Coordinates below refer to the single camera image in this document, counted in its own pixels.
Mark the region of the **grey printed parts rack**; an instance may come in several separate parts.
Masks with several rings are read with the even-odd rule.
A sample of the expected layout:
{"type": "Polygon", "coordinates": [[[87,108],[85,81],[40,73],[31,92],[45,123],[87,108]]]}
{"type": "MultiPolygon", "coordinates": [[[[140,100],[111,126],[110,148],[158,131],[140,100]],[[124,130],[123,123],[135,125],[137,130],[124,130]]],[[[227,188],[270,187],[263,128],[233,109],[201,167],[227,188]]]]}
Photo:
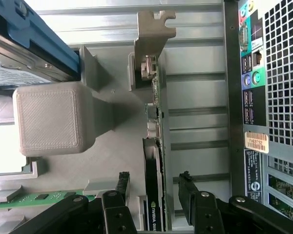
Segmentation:
{"type": "MultiPolygon", "coordinates": [[[[0,90],[0,125],[15,125],[27,165],[0,174],[0,203],[21,194],[82,190],[94,200],[129,172],[129,206],[147,227],[143,139],[151,86],[135,81],[134,47],[79,48],[80,81],[0,90]]],[[[54,204],[0,209],[0,234],[11,233],[54,204]]]]}

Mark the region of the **CPU chip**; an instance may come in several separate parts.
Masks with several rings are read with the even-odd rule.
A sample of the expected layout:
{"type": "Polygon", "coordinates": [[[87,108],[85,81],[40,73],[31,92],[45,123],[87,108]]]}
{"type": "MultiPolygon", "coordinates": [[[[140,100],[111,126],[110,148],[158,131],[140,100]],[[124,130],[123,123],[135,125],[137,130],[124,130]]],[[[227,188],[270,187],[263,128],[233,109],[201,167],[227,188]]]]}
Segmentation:
{"type": "Polygon", "coordinates": [[[19,136],[15,125],[0,125],[0,174],[19,173],[27,165],[19,151],[19,136]]]}

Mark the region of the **hard disk with blue bracket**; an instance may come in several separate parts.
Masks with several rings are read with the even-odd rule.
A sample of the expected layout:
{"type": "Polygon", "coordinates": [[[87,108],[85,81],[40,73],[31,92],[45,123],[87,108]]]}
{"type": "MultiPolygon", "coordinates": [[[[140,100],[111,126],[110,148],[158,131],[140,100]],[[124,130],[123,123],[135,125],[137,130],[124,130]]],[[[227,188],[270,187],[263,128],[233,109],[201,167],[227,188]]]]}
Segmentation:
{"type": "Polygon", "coordinates": [[[25,0],[0,0],[0,90],[80,79],[79,54],[25,0]]]}

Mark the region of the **open black PC case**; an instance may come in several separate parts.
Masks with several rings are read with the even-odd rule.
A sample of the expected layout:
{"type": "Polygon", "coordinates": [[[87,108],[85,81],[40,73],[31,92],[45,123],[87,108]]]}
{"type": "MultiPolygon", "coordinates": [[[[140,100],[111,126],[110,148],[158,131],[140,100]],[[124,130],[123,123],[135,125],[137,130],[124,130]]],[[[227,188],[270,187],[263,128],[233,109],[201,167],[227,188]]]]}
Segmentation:
{"type": "Polygon", "coordinates": [[[223,0],[232,233],[293,234],[293,0],[223,0]]]}

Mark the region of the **green RAM stick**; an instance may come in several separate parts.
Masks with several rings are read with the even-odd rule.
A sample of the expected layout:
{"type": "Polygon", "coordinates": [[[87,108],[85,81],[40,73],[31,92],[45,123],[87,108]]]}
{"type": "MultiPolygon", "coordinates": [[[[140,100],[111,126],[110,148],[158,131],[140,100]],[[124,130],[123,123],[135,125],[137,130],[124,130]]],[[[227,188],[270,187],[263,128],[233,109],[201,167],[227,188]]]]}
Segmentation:
{"type": "Polygon", "coordinates": [[[82,190],[21,194],[8,202],[1,202],[0,209],[50,205],[57,203],[70,195],[82,194],[82,190]]]}

